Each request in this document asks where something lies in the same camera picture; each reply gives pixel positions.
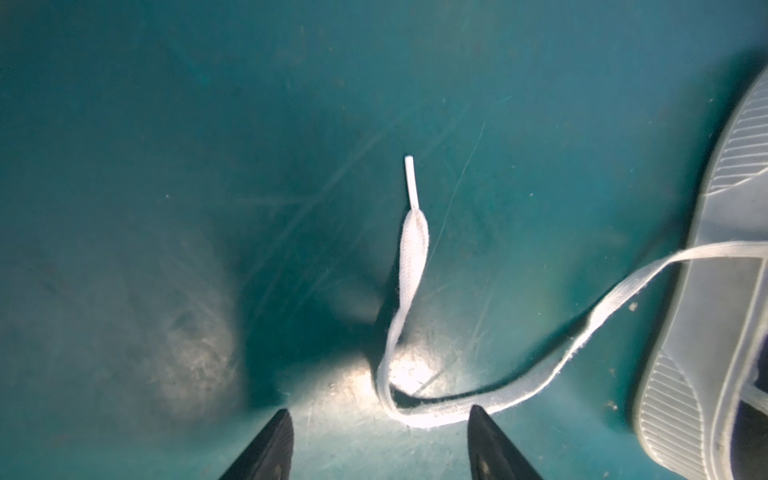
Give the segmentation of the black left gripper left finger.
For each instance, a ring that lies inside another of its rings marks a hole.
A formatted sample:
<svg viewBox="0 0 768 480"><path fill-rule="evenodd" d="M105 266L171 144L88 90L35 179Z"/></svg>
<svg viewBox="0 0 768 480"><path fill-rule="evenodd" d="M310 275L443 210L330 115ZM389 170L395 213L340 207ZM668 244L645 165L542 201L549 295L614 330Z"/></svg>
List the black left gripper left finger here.
<svg viewBox="0 0 768 480"><path fill-rule="evenodd" d="M294 426L287 409L278 410L248 444L221 480L288 480L294 452Z"/></svg>

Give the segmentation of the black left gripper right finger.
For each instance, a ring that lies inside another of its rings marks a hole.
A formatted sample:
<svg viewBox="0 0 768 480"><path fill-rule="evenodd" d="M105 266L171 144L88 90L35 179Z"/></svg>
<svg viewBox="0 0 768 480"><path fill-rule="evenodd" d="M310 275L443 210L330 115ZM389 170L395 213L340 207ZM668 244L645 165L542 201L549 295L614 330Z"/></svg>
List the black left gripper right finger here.
<svg viewBox="0 0 768 480"><path fill-rule="evenodd" d="M479 405L470 409L467 445L473 480L542 480L542 476Z"/></svg>

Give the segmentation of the black white canvas sneaker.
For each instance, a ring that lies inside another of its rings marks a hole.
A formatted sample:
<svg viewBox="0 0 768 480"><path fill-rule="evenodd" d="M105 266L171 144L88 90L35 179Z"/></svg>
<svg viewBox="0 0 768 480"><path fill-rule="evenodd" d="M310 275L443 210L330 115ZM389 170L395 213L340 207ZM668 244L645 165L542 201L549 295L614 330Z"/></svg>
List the black white canvas sneaker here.
<svg viewBox="0 0 768 480"><path fill-rule="evenodd" d="M688 243L767 237L767 77L723 129ZM646 454L687 479L767 475L767 261L683 263L643 373L633 423Z"/></svg>

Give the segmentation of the white shoelace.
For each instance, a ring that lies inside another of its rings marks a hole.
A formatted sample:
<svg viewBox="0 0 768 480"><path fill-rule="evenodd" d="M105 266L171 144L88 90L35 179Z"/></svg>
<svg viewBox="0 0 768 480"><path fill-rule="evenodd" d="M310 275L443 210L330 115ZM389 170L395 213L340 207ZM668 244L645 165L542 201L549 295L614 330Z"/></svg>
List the white shoelace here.
<svg viewBox="0 0 768 480"><path fill-rule="evenodd" d="M427 268L430 234L428 221L420 208L415 159L407 155L403 163L408 211L399 240L398 305L387 330L382 358L374 375L374 386L386 414L412 428L432 429L458 424L468 420L474 406L497 413L538 395L612 315L673 264L722 258L764 259L767 256L764 240L731 240L689 247L654 261L616 284L594 305L584 325L572 338L553 348L520 376L474 392L441 398L416 396L414 406L405 408L395 399L396 389L409 385L407 374L425 363L429 354L425 335L421 335L416 342L411 341L413 330L408 321Z"/></svg>

